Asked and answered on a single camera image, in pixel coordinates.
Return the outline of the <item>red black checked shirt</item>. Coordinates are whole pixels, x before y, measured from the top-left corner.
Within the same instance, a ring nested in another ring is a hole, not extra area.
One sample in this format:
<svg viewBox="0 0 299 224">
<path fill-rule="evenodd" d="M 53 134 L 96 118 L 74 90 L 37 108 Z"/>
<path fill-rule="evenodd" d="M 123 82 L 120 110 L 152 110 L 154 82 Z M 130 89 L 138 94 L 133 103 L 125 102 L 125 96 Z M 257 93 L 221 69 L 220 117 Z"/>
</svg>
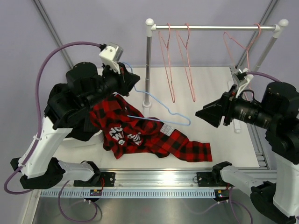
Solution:
<svg viewBox="0 0 299 224">
<path fill-rule="evenodd" d="M 139 110 L 120 95 L 109 96 L 89 113 L 91 123 L 103 132 L 103 148 L 116 159 L 125 154 L 150 153 L 158 158 L 173 155 L 186 162 L 212 162 L 209 143 L 190 141 L 179 130 L 144 119 Z"/>
</svg>

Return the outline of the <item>plain black shirt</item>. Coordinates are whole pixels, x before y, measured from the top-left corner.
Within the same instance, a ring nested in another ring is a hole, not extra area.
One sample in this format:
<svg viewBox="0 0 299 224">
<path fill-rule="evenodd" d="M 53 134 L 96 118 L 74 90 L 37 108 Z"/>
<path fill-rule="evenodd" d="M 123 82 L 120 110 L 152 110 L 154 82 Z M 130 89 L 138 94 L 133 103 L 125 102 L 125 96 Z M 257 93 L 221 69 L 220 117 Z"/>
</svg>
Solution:
<svg viewBox="0 0 299 224">
<path fill-rule="evenodd" d="M 68 84 L 72 92 L 72 101 L 75 103 L 76 108 L 68 115 L 67 121 L 69 122 L 72 131 L 67 135 L 67 138 L 75 138 L 81 141 L 88 141 L 95 133 L 86 133 L 83 131 L 84 120 L 87 114 L 90 115 L 91 106 L 86 99 L 86 92 L 84 87 L 78 81 L 70 82 Z"/>
</svg>

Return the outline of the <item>dark pinstripe shirt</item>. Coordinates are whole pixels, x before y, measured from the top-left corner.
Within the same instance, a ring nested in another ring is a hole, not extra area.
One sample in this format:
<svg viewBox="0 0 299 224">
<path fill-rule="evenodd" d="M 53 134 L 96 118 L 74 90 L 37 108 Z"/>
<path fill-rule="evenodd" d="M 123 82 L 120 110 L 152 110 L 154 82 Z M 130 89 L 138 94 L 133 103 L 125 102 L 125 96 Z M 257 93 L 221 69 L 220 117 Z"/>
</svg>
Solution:
<svg viewBox="0 0 299 224">
<path fill-rule="evenodd" d="M 86 133 L 97 133 L 99 131 L 99 129 L 92 124 L 89 114 L 85 117 L 83 131 Z"/>
</svg>

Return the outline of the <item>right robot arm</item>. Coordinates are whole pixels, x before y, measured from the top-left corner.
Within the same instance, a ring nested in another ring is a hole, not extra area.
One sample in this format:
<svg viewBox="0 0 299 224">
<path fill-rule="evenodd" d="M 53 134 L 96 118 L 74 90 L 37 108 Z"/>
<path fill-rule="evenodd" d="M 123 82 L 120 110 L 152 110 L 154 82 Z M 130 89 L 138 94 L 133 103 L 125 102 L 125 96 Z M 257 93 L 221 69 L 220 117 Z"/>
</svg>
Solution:
<svg viewBox="0 0 299 224">
<path fill-rule="evenodd" d="M 250 197 L 255 209 L 277 224 L 293 224 L 299 215 L 299 94 L 285 82 L 266 87 L 261 102 L 242 98 L 236 85 L 195 115 L 214 127 L 234 119 L 263 128 L 276 158 L 276 182 L 261 181 L 224 161 L 213 166 L 216 185 L 230 184 Z"/>
</svg>

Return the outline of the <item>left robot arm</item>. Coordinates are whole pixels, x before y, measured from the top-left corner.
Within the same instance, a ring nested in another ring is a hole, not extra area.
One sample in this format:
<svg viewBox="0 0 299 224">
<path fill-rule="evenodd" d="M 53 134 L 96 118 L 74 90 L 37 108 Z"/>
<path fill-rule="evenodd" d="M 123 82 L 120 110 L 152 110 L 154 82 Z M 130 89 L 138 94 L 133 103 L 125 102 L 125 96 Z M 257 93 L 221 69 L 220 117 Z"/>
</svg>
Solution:
<svg viewBox="0 0 299 224">
<path fill-rule="evenodd" d="M 53 155 L 80 123 L 89 118 L 89 112 L 101 101 L 118 93 L 128 96 L 140 77 L 129 72 L 123 63 L 117 63 L 120 72 L 106 65 L 98 74 L 95 64 L 82 62 L 66 73 L 67 83 L 53 87 L 56 93 L 48 99 L 44 110 L 40 136 L 32 144 L 34 151 L 25 157 L 14 158 L 11 166 L 22 173 L 20 183 L 26 190 L 49 189 L 61 181 L 73 181 L 75 186 L 95 186 L 101 171 L 92 161 L 69 163 Z"/>
</svg>

